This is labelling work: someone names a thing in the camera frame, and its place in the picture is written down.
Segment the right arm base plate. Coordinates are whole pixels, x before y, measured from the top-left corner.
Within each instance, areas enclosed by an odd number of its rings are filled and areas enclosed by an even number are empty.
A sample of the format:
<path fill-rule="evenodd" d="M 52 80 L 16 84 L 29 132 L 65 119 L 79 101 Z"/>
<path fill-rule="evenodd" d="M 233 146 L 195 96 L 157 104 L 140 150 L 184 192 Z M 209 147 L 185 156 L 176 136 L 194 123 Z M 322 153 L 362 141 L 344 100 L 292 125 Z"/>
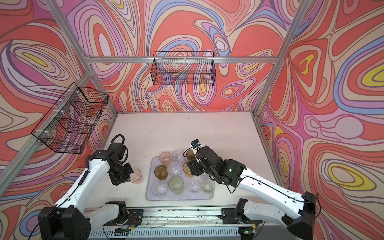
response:
<path fill-rule="evenodd" d="M 261 220 L 250 220 L 248 217 L 244 215 L 244 213 L 240 213 L 235 208 L 222 208 L 221 215 L 218 215 L 218 218 L 223 221 L 223 224 L 253 224 L 258 226 L 262 224 Z"/>

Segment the yellow smooth cup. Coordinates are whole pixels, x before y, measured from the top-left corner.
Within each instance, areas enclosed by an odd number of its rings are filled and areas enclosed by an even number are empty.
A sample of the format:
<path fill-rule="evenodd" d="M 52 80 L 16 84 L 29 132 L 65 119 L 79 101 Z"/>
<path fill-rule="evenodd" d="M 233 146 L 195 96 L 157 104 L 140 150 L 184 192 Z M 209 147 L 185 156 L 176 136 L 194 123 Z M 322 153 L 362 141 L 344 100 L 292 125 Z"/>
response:
<path fill-rule="evenodd" d="M 192 175 L 192 173 L 191 173 L 191 170 L 190 170 L 190 168 L 189 168 L 188 165 L 187 165 L 187 162 L 185 162 L 185 163 L 183 164 L 183 171 L 184 171 L 185 175 L 186 175 L 188 178 L 192 178 L 192 177 L 193 177 L 193 175 Z"/>

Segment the clear tumbler back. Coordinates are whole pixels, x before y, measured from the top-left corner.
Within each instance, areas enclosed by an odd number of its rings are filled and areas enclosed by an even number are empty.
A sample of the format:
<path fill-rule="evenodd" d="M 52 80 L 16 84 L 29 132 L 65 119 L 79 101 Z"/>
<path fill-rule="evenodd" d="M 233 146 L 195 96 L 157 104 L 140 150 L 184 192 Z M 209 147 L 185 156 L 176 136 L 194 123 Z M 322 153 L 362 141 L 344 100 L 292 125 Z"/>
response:
<path fill-rule="evenodd" d="M 179 176 L 183 172 L 183 165 L 180 163 L 171 163 L 168 166 L 168 175 L 169 176 Z"/>

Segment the pink textured cup back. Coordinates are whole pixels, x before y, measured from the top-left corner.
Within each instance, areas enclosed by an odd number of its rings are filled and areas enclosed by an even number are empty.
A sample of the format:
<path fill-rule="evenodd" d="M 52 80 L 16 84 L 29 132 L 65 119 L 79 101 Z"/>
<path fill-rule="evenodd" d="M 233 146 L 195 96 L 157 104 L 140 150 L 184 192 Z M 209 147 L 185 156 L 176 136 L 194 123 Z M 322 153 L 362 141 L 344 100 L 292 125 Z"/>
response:
<path fill-rule="evenodd" d="M 159 155 L 159 160 L 163 166 L 167 167 L 172 163 L 172 155 L 169 152 L 162 152 Z"/>

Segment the dark amber textured cup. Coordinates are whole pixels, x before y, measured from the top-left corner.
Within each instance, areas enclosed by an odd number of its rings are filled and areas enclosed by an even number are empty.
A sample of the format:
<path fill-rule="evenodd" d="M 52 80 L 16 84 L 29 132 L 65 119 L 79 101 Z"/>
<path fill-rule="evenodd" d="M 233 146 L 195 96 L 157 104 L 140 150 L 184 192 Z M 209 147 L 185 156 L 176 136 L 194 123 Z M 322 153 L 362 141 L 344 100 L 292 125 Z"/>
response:
<path fill-rule="evenodd" d="M 157 166 L 154 170 L 154 174 L 159 180 L 166 180 L 168 177 L 168 168 L 164 165 Z"/>

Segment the tall pale green cup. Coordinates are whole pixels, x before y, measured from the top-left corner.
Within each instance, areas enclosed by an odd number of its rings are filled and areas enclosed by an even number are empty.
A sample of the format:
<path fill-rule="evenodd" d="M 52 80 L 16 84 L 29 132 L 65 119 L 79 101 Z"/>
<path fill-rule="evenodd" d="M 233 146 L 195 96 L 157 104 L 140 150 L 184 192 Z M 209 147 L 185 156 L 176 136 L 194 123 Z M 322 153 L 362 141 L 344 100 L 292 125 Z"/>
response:
<path fill-rule="evenodd" d="M 180 195 L 184 190 L 184 180 L 180 176 L 172 176 L 168 181 L 168 186 L 175 195 Z"/>

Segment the clear faceted glass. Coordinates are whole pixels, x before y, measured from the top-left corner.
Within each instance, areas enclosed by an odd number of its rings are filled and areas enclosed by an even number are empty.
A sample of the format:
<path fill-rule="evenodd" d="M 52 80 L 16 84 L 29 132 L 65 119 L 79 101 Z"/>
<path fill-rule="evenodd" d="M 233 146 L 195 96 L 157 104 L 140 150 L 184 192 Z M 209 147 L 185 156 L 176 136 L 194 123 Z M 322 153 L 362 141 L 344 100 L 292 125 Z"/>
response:
<path fill-rule="evenodd" d="M 183 150 L 175 150 L 172 153 L 172 161 L 175 163 L 183 164 L 186 161 Z"/>

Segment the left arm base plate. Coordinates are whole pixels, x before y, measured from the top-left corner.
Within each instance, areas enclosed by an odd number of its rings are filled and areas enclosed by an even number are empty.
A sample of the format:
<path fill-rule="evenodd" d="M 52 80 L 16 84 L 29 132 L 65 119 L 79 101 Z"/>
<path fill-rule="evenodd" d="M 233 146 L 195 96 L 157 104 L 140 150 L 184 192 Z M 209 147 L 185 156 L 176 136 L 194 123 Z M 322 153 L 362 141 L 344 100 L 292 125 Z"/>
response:
<path fill-rule="evenodd" d="M 107 222 L 104 226 L 113 226 L 113 227 L 137 227 L 142 224 L 143 221 L 143 209 L 128 209 L 127 215 L 125 217 L 117 217 L 116 219 Z"/>

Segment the pale green textured cup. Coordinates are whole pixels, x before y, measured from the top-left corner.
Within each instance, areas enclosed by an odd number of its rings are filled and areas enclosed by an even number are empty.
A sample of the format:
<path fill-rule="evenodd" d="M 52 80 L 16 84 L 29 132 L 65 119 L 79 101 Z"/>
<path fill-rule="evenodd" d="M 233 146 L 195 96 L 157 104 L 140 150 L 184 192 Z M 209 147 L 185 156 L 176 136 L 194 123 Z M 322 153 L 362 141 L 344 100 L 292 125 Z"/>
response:
<path fill-rule="evenodd" d="M 211 179 L 204 179 L 202 181 L 202 191 L 205 194 L 212 194 L 216 189 L 216 184 Z"/>

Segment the small clear glass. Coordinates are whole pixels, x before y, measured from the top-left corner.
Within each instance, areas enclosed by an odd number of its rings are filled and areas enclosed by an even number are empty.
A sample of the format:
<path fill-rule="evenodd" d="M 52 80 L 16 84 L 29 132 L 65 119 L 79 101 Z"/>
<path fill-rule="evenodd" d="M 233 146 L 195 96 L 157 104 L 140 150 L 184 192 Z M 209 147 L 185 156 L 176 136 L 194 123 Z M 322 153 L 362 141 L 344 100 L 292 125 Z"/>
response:
<path fill-rule="evenodd" d="M 190 180 L 188 185 L 189 191 L 196 195 L 201 190 L 201 181 L 200 180 Z"/>

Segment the olive amber textured cup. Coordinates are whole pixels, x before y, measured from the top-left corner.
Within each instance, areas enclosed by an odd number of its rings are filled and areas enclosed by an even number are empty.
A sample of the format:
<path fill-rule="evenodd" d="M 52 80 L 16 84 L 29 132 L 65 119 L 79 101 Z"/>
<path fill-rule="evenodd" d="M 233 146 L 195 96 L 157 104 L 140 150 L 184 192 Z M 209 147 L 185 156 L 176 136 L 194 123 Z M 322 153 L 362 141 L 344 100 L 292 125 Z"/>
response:
<path fill-rule="evenodd" d="M 195 154 L 194 154 L 192 149 L 187 150 L 186 156 L 187 156 L 188 161 L 190 161 L 190 162 L 193 162 L 196 160 Z"/>

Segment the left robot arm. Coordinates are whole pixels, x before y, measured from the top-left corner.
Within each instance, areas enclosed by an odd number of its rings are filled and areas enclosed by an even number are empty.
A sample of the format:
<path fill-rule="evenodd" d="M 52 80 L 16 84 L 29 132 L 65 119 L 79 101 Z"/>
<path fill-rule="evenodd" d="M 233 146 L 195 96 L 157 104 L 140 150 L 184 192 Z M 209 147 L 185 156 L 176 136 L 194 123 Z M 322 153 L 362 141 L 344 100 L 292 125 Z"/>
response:
<path fill-rule="evenodd" d="M 52 206 L 38 215 L 43 240 L 86 240 L 97 228 L 108 222 L 124 225 L 129 213 L 124 201 L 109 201 L 90 213 L 86 205 L 99 182 L 110 175 L 117 186 L 130 181 L 133 169 L 128 150 L 98 150 L 86 159 L 86 168 L 72 187 Z"/>

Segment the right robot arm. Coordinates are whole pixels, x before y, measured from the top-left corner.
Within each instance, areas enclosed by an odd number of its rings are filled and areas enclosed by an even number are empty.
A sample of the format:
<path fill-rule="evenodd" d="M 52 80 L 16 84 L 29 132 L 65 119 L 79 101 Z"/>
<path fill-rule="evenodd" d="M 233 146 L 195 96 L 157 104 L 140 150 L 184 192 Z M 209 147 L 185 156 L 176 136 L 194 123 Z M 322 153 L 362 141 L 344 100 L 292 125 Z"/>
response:
<path fill-rule="evenodd" d="M 207 174 L 218 184 L 247 191 L 267 201 L 266 204 L 257 204 L 239 199 L 229 217 L 221 216 L 223 221 L 254 226 L 265 222 L 275 223 L 286 227 L 299 239 L 313 239 L 318 196 L 310 192 L 300 194 L 280 187 L 236 160 L 223 160 L 208 146 L 202 147 L 199 141 L 192 142 L 189 149 L 195 157 L 194 161 L 187 163 L 193 176 Z"/>

